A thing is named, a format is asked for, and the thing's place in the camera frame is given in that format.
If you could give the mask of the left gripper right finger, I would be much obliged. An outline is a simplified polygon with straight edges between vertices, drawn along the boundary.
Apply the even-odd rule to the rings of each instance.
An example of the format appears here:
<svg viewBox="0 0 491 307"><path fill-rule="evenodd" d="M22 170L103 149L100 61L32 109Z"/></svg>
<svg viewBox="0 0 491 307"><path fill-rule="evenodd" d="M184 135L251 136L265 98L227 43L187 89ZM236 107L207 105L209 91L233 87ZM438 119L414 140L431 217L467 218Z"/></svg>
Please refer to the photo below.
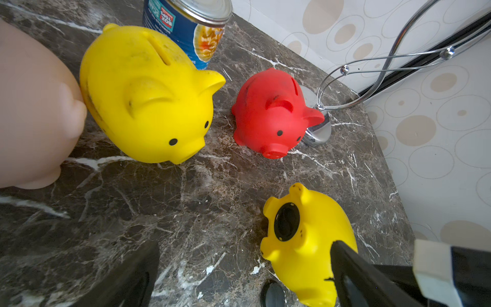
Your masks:
<svg viewBox="0 0 491 307"><path fill-rule="evenodd" d="M366 262L343 241L331 246L334 284L341 306L421 306L411 266Z"/></svg>

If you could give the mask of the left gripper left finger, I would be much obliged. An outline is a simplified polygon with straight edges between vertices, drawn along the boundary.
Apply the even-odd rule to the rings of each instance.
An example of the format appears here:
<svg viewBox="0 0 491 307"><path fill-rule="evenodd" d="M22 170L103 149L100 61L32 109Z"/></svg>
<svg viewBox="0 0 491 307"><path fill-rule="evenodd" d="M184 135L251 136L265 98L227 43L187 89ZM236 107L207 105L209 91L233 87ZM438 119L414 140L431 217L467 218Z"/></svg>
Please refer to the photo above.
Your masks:
<svg viewBox="0 0 491 307"><path fill-rule="evenodd" d="M156 242L147 241L73 306L148 306L159 266Z"/></svg>

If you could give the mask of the yellow piggy bank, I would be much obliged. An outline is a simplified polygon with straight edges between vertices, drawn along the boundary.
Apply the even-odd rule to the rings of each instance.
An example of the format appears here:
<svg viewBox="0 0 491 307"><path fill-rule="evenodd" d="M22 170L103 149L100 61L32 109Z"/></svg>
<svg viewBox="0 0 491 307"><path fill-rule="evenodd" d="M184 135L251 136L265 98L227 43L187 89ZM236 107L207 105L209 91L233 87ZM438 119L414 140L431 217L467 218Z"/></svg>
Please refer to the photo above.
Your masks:
<svg viewBox="0 0 491 307"><path fill-rule="evenodd" d="M289 202L299 209L300 225L293 238L282 242L275 236L274 220L281 206ZM334 306L338 295L331 265L332 243L341 240L353 250L358 248L341 206L331 197L295 183L286 196L270 197L263 214L268 231L260 251L278 279L306 306Z"/></svg>
<svg viewBox="0 0 491 307"><path fill-rule="evenodd" d="M198 70L166 35L117 24L87 49L79 81L88 110L123 153L176 165L205 146L213 96L226 83L218 72Z"/></svg>

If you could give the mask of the black round piggy plug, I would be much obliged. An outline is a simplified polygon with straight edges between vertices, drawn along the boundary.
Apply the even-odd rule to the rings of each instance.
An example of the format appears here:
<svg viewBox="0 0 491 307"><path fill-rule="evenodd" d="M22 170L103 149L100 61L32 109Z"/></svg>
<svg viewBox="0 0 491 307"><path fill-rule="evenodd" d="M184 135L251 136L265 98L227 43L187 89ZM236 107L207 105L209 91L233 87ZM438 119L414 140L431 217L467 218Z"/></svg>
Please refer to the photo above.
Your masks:
<svg viewBox="0 0 491 307"><path fill-rule="evenodd" d="M273 280L265 283L260 294L261 307L285 307L285 292L281 285Z"/></svg>

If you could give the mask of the red piggy bank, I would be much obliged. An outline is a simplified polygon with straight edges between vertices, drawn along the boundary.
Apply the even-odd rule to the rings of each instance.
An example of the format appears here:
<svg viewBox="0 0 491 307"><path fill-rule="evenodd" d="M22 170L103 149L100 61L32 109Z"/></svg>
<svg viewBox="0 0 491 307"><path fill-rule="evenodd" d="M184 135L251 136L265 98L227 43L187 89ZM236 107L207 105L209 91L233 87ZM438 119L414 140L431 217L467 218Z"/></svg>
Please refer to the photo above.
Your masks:
<svg viewBox="0 0 491 307"><path fill-rule="evenodd" d="M249 78L231 108L236 144L268 159L280 159L297 146L309 127L325 117L308 107L298 82L288 73L270 68Z"/></svg>

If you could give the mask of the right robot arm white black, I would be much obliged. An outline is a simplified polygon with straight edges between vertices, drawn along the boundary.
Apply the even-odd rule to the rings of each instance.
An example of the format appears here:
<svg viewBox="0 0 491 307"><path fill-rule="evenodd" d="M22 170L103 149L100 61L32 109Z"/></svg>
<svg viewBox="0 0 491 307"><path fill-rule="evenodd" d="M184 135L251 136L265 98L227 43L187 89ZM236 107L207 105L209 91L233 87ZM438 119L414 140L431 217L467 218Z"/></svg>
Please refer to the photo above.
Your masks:
<svg viewBox="0 0 491 307"><path fill-rule="evenodd" d="M490 252L417 239L411 266L376 265L427 306L490 306Z"/></svg>

